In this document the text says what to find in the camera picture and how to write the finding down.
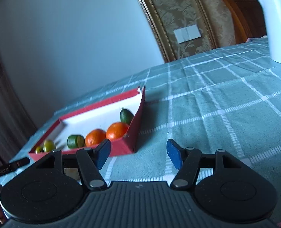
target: bed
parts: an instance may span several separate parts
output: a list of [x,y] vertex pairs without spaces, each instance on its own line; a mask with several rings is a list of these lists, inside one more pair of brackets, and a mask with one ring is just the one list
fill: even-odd
[[[100,170],[107,183],[170,182],[177,171],[166,153],[169,138],[203,153],[225,149],[272,182],[279,195],[272,220],[281,221],[281,64],[269,58],[266,38],[214,49],[104,85],[58,110],[13,160],[27,156],[59,116],[138,86],[146,86],[138,151],[108,158]],[[22,170],[2,177],[1,184]],[[202,169],[198,181],[211,174],[212,169]]]

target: small green fruit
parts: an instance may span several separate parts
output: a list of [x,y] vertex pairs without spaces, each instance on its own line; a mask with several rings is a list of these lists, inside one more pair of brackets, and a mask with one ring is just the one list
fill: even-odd
[[84,147],[84,137],[82,135],[70,135],[67,138],[67,146],[70,149]]
[[55,146],[55,144],[52,140],[45,140],[44,141],[44,146],[43,146],[44,152],[47,153],[47,152],[50,152],[54,149],[56,149],[56,146]]
[[39,153],[43,153],[43,147],[42,147],[42,146],[38,146],[38,147],[36,147],[35,152],[36,152],[37,154],[39,154]]
[[128,109],[123,108],[120,112],[120,121],[126,124],[130,125],[133,117],[134,117],[133,113]]

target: gold picture frame trim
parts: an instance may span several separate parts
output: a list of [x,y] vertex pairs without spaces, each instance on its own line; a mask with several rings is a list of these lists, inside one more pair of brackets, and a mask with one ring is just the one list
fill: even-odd
[[138,0],[140,6],[142,7],[145,16],[150,24],[153,31],[155,39],[161,50],[165,63],[172,62],[176,60],[176,56],[171,47],[169,38],[166,34],[165,28],[161,23],[161,18],[159,17],[153,3],[151,0]]
[[[200,0],[194,0],[194,1],[198,7],[200,17],[208,33],[210,46],[212,49],[217,48],[217,42],[213,34],[205,9]],[[138,0],[138,2],[141,8],[143,9],[145,16],[149,22],[149,25],[153,31],[153,34],[161,50],[165,63],[177,60],[174,50],[171,46],[170,40],[167,36],[166,30],[161,22],[161,18],[159,17],[156,8],[153,5],[152,0]]]

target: light switch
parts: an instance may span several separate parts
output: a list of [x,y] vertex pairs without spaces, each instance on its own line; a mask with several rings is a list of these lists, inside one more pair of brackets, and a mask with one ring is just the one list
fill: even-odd
[[199,32],[199,28],[197,27],[197,25],[176,29],[174,30],[174,35],[179,44],[182,42],[189,41],[191,39],[201,37],[201,33]]

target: red box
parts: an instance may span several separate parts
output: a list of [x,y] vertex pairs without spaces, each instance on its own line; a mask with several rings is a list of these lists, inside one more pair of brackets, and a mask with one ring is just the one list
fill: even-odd
[[[70,132],[71,134],[81,134],[86,137],[87,133],[93,128],[106,130],[106,125],[109,126],[113,122],[120,121],[122,107],[130,109],[134,114],[134,118],[126,134],[122,138],[111,141],[110,157],[134,153],[144,102],[145,87],[142,91],[140,88],[136,88],[68,113],[51,125],[28,154],[34,161],[45,156],[47,153],[35,153],[36,147],[40,146],[45,139],[52,139],[57,148],[62,149],[62,154],[76,153],[81,148],[65,150],[67,146],[65,147],[64,143]],[[101,124],[102,127],[95,127],[95,123]]]

